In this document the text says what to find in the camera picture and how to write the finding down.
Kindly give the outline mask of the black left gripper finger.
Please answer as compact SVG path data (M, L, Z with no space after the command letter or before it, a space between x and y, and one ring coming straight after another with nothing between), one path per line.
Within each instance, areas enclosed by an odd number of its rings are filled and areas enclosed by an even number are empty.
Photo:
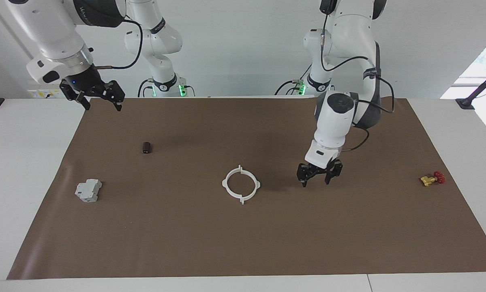
M311 176L310 164L299 164L297 168L297 179L301 182L303 187L306 187Z
M329 185L332 178L339 177L343 169L343 164L340 160L330 161L326 167L325 184Z

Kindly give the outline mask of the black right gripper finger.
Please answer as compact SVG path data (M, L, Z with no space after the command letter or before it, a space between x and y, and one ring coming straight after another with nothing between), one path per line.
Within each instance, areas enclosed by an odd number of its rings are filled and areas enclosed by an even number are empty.
M125 92L122 90L117 81L105 83L104 100L111 102L115 109L120 112L124 102Z
M86 98L86 92L80 91L75 98L75 101L79 103L86 111L90 109L90 103Z

